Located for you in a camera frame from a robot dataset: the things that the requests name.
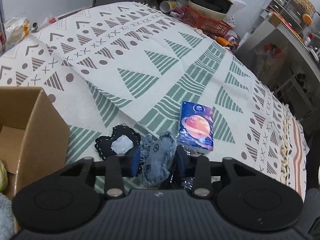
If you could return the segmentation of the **black stitched fabric piece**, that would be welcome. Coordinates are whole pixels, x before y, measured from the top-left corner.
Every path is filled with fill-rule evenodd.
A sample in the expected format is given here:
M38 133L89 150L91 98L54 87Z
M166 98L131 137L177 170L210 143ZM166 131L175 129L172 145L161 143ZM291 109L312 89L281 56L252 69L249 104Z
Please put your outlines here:
M119 154L126 154L134 146L140 145L141 136L126 125L112 128L111 136L100 136L95 140L95 149L102 160Z

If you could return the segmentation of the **blue planet tissue pack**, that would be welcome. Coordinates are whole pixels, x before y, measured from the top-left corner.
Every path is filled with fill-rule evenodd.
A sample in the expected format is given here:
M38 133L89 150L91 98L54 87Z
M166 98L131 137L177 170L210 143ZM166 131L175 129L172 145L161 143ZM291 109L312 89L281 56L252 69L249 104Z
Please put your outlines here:
M199 103L183 101L177 142L201 154L212 152L214 147L212 109Z

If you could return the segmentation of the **blue denim fabric piece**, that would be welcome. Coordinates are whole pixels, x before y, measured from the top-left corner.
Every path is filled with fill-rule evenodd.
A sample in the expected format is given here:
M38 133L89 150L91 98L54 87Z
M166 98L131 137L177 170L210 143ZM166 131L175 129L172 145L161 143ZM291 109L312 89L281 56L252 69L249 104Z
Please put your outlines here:
M172 131L163 132L157 140L148 134L141 143L143 183L156 187L170 175L177 142Z

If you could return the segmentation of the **grey fluffy plush toy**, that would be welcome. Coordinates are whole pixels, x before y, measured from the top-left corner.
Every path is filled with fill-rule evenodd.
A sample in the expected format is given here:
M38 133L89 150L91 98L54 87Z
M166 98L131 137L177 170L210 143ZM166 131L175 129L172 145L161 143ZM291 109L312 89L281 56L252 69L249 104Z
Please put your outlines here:
M11 201L1 193L0 196L0 239L8 240L14 235L14 216Z

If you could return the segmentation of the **brown cardboard box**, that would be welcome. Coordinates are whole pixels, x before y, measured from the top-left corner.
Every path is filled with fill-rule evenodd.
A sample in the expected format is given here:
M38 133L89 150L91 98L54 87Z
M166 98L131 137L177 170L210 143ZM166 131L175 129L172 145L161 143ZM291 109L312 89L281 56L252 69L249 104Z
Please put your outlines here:
M36 229L41 211L66 207L72 194L48 176L65 165L69 127L40 87L1 87L1 162L7 172L4 195L13 200L22 224Z

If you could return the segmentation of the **patterned white bed blanket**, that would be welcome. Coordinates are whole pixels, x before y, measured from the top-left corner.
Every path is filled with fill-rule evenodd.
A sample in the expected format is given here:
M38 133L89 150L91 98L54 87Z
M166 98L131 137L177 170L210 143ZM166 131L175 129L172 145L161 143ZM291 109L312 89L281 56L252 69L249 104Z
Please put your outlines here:
M66 161L97 158L94 141L126 124L177 131L183 101L213 110L214 149L306 193L301 124L231 52L146 5L80 11L1 56L1 85L41 87L70 130Z

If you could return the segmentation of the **white desk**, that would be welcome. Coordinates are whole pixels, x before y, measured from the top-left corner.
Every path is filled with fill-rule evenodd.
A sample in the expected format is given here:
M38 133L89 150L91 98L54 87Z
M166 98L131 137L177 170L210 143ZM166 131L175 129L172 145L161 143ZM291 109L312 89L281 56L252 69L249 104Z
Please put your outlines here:
M281 50L287 49L287 60L300 66L311 82L310 88L314 92L319 92L319 64L311 51L277 14L273 13L263 20L255 31L242 41L243 44L237 49L235 55L246 65L249 64L250 55L265 44L271 43Z

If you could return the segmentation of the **red plastic basket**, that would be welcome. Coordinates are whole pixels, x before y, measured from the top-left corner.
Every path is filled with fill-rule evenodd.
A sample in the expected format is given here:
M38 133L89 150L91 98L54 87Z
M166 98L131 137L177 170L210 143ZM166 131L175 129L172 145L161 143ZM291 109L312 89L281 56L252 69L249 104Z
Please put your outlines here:
M184 6L182 22L190 27L201 29L207 35L223 37L232 27L225 22L218 22L208 18L203 14L191 9L188 5Z

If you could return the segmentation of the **black and cream pot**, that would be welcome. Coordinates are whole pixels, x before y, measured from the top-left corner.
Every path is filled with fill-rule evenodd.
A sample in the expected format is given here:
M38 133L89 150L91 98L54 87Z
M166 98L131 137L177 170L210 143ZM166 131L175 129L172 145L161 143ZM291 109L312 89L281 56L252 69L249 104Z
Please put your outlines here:
M189 0L188 5L207 18L221 22L227 16L233 2L231 0Z

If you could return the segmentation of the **yellow white plastic bag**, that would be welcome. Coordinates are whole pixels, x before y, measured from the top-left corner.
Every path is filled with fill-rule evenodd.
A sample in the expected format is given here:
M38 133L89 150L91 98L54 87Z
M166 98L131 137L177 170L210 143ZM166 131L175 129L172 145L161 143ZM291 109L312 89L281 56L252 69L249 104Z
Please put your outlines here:
M30 22L25 17L14 17L4 24L6 36L6 50L11 49L20 43L30 34Z

